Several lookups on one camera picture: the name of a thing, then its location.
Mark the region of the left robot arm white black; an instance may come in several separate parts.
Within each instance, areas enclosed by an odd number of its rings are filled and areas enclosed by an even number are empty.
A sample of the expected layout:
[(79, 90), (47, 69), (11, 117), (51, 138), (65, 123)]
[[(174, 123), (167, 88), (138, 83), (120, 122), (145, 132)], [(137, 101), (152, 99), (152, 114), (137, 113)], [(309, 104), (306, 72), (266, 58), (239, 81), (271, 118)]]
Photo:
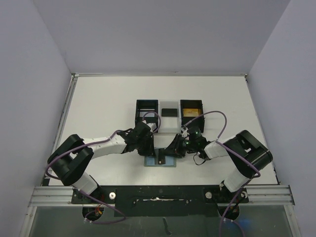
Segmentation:
[(132, 129), (116, 130), (110, 137), (83, 139), (73, 134), (47, 160), (47, 168), (56, 174), (51, 178), (90, 195), (99, 189), (98, 183), (85, 171), (90, 161), (106, 155), (151, 148), (155, 129), (156, 124), (141, 121)]

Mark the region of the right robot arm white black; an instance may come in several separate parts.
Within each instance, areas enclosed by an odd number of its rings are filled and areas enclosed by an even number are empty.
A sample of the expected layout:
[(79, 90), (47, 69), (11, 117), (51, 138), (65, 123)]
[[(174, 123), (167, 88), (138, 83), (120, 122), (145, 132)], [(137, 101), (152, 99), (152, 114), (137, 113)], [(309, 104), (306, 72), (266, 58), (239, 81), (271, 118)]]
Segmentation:
[(176, 134), (164, 149), (164, 154), (175, 158), (195, 154), (204, 162), (230, 157), (235, 168), (221, 184), (231, 193), (237, 192), (250, 180), (260, 177), (260, 171), (273, 161), (268, 148), (247, 130), (228, 139), (209, 141), (203, 137), (198, 127), (192, 127)]

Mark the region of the green card holder wallet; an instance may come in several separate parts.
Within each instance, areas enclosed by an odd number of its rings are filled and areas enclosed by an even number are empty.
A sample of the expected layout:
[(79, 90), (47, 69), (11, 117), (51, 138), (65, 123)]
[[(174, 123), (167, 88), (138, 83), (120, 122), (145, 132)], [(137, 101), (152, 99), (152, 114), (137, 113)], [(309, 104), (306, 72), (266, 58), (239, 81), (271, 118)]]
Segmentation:
[(158, 157), (144, 157), (145, 167), (176, 167), (176, 158), (165, 156), (159, 159)]

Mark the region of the black credit card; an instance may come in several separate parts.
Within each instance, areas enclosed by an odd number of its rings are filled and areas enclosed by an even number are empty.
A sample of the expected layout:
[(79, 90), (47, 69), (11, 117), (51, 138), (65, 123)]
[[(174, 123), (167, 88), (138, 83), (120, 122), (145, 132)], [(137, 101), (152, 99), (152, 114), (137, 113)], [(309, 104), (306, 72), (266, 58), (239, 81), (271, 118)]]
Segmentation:
[(158, 164), (159, 164), (159, 165), (165, 164), (164, 148), (159, 148), (159, 149), (158, 149)]
[(178, 117), (178, 109), (176, 109), (176, 108), (162, 108), (161, 116), (162, 117), (176, 118), (176, 117)]

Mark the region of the gold credit card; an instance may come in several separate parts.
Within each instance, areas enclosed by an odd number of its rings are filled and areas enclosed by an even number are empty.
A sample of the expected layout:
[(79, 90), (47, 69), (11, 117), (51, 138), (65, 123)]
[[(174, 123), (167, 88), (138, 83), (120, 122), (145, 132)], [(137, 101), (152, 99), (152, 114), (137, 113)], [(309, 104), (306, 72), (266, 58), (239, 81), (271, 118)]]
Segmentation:
[(201, 114), (201, 109), (198, 108), (184, 108), (183, 117), (197, 117)]

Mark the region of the black white sorting tray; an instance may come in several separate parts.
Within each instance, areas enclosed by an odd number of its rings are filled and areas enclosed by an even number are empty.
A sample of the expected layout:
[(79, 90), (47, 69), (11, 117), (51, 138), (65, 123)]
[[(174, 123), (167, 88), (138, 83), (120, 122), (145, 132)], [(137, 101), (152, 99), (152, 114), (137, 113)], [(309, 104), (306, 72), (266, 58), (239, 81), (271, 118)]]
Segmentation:
[(205, 119), (201, 100), (137, 100), (135, 123), (154, 123), (160, 134), (179, 133), (184, 126), (204, 132)]

